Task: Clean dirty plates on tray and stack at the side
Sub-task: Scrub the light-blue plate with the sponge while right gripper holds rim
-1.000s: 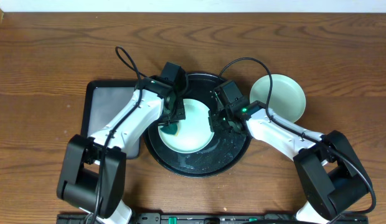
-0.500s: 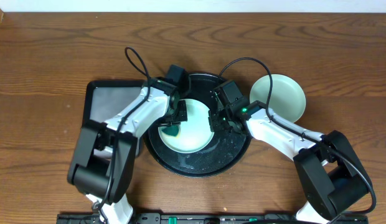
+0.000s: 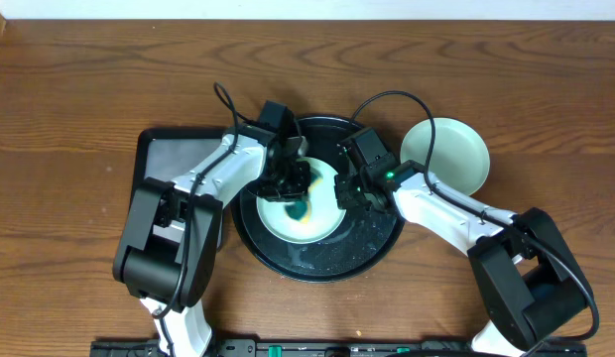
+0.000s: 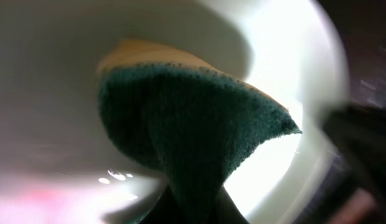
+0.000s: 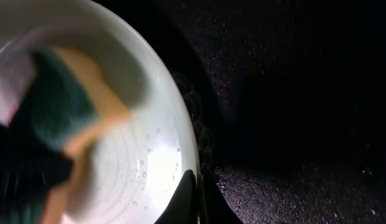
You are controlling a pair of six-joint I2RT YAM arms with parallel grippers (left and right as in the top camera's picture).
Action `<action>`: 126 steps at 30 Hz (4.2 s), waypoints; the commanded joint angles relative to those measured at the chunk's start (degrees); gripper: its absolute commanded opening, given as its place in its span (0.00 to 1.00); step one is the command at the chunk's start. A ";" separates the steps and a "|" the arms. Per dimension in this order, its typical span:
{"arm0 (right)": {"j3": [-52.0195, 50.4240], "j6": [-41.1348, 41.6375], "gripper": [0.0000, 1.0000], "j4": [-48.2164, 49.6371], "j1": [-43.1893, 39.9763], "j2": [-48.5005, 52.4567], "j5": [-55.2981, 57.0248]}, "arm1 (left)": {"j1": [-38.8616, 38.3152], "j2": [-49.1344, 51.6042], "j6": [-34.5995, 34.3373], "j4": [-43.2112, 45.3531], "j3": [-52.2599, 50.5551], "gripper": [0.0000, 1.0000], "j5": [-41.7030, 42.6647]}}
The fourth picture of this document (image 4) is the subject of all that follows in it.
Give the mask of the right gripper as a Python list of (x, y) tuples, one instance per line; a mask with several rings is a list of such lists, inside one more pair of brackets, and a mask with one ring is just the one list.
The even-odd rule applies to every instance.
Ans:
[(347, 105), (328, 112), (322, 130), (386, 218), (386, 110)]

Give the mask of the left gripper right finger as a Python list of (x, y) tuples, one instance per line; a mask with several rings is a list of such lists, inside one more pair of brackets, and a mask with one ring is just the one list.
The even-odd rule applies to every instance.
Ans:
[(249, 224), (249, 222), (239, 212), (226, 189), (222, 187), (217, 194), (208, 224)]

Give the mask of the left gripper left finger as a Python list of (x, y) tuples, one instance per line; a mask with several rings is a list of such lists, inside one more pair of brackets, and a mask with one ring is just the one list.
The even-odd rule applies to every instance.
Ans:
[(180, 224), (181, 212), (169, 186), (139, 224)]

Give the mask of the green sponge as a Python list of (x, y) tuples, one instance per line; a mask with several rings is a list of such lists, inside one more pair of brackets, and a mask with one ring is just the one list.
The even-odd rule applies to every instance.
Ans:
[(259, 145), (300, 132), (272, 97), (167, 45), (124, 40), (98, 76), (108, 137), (133, 161), (165, 173), (181, 223), (208, 223), (224, 182)]

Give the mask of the light green plate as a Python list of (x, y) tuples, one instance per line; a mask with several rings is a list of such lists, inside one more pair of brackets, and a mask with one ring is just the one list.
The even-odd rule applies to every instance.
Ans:
[(225, 188), (250, 223), (291, 223), (336, 155), (322, 117), (349, 91), (316, 1), (0, 1), (0, 223), (123, 223), (164, 177), (122, 156), (97, 113), (97, 65), (121, 40), (185, 50), (288, 109)]

